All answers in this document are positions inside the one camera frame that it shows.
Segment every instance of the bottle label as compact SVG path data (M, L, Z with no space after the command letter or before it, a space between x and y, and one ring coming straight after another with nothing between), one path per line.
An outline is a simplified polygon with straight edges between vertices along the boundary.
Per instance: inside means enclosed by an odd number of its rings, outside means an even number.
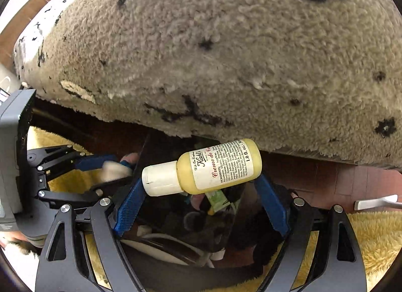
M243 140L192 151L190 161L199 190L245 179L254 173L250 150Z

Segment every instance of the yellow fur rug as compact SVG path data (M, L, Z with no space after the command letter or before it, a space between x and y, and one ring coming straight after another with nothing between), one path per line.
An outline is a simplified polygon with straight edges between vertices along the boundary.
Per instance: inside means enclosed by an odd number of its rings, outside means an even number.
M73 144L70 141L31 127L28 134L28 149L49 147L55 145ZM79 151L85 151L79 145L74 145ZM82 193L91 185L99 182L96 171L72 171L49 183L52 191L68 191ZM359 213L349 215L357 240L363 255L367 276L367 289L370 291L388 270L402 247L402 212ZM317 233L313 232L304 256L294 287L302 285L308 275L317 242ZM93 236L87 236L87 244L92 265L98 283L110 288L106 281L99 256L96 251ZM224 289L214 289L210 292L255 292L264 276Z

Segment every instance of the yellow lotion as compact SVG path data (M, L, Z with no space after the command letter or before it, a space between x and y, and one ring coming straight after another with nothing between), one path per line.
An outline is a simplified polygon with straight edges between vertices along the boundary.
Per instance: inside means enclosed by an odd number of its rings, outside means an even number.
M153 197L183 191L197 195L254 180L261 170L257 145L242 139L186 152L178 161L145 167L142 183Z

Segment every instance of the gray device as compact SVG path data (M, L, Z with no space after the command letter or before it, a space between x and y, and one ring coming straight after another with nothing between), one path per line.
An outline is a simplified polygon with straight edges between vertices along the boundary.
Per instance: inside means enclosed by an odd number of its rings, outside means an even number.
M0 104L0 231L17 231L14 214L23 211L27 134L35 90L17 90Z

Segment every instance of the metal screw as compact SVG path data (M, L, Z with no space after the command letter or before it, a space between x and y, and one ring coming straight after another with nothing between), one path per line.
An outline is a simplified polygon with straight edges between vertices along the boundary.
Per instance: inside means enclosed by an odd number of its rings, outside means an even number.
M334 210L335 210L337 213L343 212L343 208L342 208L342 206L340 206L340 205L335 205L335 206L334 206Z
M304 206L304 203L305 203L302 198L295 198L295 199L293 199L293 202L295 203L296 206L299 206L299 207Z
M62 213L66 213L67 211L70 210L70 208L71 208L70 205L62 205L60 210Z
M99 201L101 206L108 206L110 204L110 199L109 198L103 198Z

